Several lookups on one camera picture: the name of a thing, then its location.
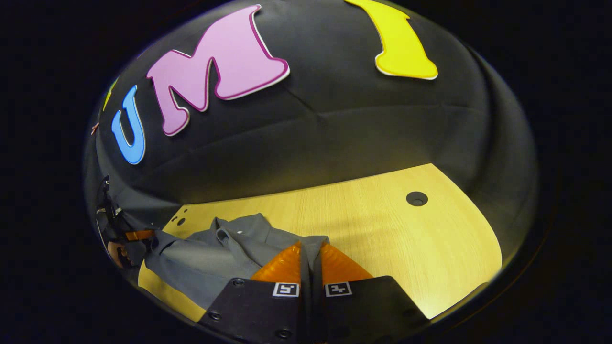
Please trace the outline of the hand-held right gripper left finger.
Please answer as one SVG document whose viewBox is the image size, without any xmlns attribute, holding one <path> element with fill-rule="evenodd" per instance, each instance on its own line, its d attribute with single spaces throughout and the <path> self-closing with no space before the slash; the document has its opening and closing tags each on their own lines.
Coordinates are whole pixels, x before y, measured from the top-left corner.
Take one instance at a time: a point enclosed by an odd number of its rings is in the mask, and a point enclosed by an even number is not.
<svg viewBox="0 0 612 344">
<path fill-rule="evenodd" d="M 233 344 L 299 344 L 301 253 L 297 241 L 251 279 L 230 279 L 198 323 Z"/>
</svg>

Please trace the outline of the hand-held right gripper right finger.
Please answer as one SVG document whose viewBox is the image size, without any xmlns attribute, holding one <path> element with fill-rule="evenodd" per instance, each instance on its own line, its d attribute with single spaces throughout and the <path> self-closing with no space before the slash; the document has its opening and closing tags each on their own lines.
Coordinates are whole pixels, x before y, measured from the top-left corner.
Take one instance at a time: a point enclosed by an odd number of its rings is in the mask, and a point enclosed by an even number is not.
<svg viewBox="0 0 612 344">
<path fill-rule="evenodd" d="M 430 324 L 392 276 L 372 276 L 329 243 L 320 257 L 326 344 L 399 344 Z"/>
</svg>

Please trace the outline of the grey long-sleeved shirt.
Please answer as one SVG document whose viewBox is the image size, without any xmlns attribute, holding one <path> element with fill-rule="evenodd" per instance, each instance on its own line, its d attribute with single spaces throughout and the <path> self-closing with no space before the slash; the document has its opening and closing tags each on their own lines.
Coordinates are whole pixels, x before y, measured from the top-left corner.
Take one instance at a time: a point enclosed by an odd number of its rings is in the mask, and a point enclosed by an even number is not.
<svg viewBox="0 0 612 344">
<path fill-rule="evenodd" d="M 212 305 L 231 279 L 300 283 L 312 273 L 327 236 L 299 236 L 274 228 L 260 213 L 214 218 L 209 229 L 179 238 L 157 230 L 146 267 L 197 306 Z M 306 267 L 300 260 L 306 260 Z"/>
</svg>

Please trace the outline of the black backdrop cloth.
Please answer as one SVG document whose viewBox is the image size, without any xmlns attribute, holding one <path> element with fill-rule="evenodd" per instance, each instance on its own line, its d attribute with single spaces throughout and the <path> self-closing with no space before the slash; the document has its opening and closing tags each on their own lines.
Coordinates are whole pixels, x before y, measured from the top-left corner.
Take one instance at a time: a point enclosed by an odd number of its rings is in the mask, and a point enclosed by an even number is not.
<svg viewBox="0 0 612 344">
<path fill-rule="evenodd" d="M 192 120 L 175 136 L 146 73 L 172 49 L 194 52 L 223 16 L 262 5 L 254 22 L 289 76 L 206 111 L 183 97 Z M 526 116 L 498 72 L 465 42 L 403 7 L 439 75 L 384 76 L 365 11 L 342 0 L 234 0 L 154 42 L 99 102 L 85 141 L 83 188 L 93 211 L 110 178 L 111 199 L 138 224 L 160 225 L 179 204 L 260 196 L 432 163 L 492 226 L 502 257 L 529 235 L 537 207 L 536 147 Z"/>
</svg>

